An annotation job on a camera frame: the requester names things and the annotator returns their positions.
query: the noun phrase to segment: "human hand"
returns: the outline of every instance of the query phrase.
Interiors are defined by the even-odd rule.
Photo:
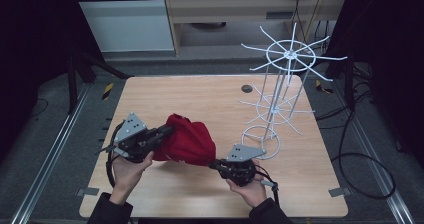
[[[255,165],[259,166],[258,160],[254,159],[252,161]],[[232,192],[240,194],[243,197],[244,201],[249,206],[254,208],[267,199],[265,186],[261,183],[263,179],[264,179],[263,176],[256,174],[255,177],[253,178],[253,181],[243,187],[237,186],[237,184],[235,184],[230,179],[226,179],[226,181],[228,185],[230,186],[230,190]]]
[[[150,152],[141,163],[132,163],[121,156],[117,157],[112,164],[115,176],[115,187],[113,188],[109,201],[118,205],[123,205],[134,187],[140,181],[144,170],[152,165],[152,159],[153,152]]]

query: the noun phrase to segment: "wooden table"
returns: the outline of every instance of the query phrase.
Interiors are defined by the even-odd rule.
[[[191,121],[207,126],[217,148],[217,158],[225,158],[232,146],[241,142],[248,127],[263,121],[245,123],[257,116],[254,106],[259,94],[245,93],[245,84],[262,87],[263,75],[243,76],[163,76],[128,79],[111,122],[104,146],[109,144],[114,128],[134,112],[148,128],[163,125],[168,116],[177,113]],[[266,93],[274,89],[276,76],[268,76]],[[297,93],[301,80],[294,77],[290,92]],[[297,110],[311,107],[303,92]],[[282,140],[278,154],[260,161],[279,183],[280,204],[290,217],[342,217],[347,214],[343,196],[331,197],[328,190],[339,183],[324,146],[314,115],[295,113],[291,123],[302,135],[288,125],[276,126]],[[107,155],[99,156],[89,187],[111,192],[106,175]],[[270,188],[267,194],[273,197]],[[80,214],[90,216],[98,196],[85,196]],[[162,218],[240,218],[247,217],[251,208],[232,193],[218,172],[207,167],[177,162],[154,162],[131,194],[128,202],[134,206],[134,217]]]

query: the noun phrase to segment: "black sleeve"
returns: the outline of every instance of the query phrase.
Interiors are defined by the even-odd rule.
[[[123,206],[109,201],[110,194],[102,193],[87,224],[127,224],[133,207],[125,203]]]
[[[291,224],[290,219],[283,210],[272,200],[266,199],[249,213],[249,219],[253,224]]]

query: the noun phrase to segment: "red fabric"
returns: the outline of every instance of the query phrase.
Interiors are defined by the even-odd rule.
[[[174,132],[155,151],[153,160],[208,166],[216,159],[215,143],[202,122],[191,122],[186,117],[173,114],[168,117],[166,126],[172,126]]]

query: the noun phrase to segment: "white spiral rack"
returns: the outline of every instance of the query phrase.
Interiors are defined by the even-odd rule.
[[[252,123],[255,120],[261,119],[266,123],[266,125],[255,125],[247,128],[242,134],[241,144],[245,145],[245,139],[250,138],[253,141],[260,142],[261,148],[266,150],[269,155],[258,157],[260,159],[269,159],[277,155],[281,147],[281,140],[278,134],[274,131],[274,125],[287,124],[299,135],[302,135],[299,130],[297,130],[290,119],[293,116],[293,113],[301,113],[305,111],[296,111],[295,107],[298,101],[299,96],[303,92],[303,85],[306,78],[310,72],[315,73],[318,77],[325,81],[332,81],[332,79],[325,78],[312,67],[315,64],[316,59],[325,59],[339,61],[344,60],[347,57],[333,58],[333,57],[320,57],[317,56],[312,48],[312,46],[317,45],[321,42],[326,41],[329,36],[314,42],[312,44],[305,44],[295,40],[296,33],[296,23],[293,27],[293,34],[291,40],[281,40],[276,41],[268,33],[264,31],[262,27],[261,31],[269,37],[273,43],[267,49],[261,49],[256,47],[246,46],[241,44],[243,47],[263,51],[266,53],[266,58],[268,63],[258,66],[256,68],[251,68],[250,70],[256,71],[262,68],[266,68],[265,78],[262,86],[262,90],[256,88],[252,85],[254,90],[259,94],[260,98],[257,103],[249,103],[240,101],[243,104],[252,105],[256,107],[257,116],[246,124]],[[277,81],[275,83],[274,91],[272,94],[266,95],[264,93],[265,85],[267,81],[269,66],[272,65],[278,69]],[[302,85],[300,86],[297,94],[294,96],[288,95],[288,90],[290,88],[291,80],[293,73],[305,72],[305,75],[302,80]],[[267,147],[275,146],[275,150],[269,152]]]

